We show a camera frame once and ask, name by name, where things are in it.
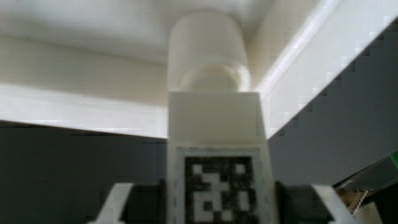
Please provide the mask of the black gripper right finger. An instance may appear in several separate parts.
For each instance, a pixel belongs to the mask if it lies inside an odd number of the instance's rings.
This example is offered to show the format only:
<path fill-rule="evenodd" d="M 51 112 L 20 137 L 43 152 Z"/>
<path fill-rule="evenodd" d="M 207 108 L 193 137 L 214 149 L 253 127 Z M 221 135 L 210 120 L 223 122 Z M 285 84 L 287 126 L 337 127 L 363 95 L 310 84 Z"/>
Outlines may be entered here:
<path fill-rule="evenodd" d="M 330 185 L 276 183 L 280 224 L 360 224 Z"/>

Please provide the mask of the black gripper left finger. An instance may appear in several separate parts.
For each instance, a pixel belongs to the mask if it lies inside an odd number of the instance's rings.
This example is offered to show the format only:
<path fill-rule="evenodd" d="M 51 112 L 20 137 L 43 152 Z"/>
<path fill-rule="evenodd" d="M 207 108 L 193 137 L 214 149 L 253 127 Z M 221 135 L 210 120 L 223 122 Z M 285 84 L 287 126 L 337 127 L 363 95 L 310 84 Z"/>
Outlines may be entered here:
<path fill-rule="evenodd" d="M 116 183 L 88 224 L 166 224 L 166 183 Z"/>

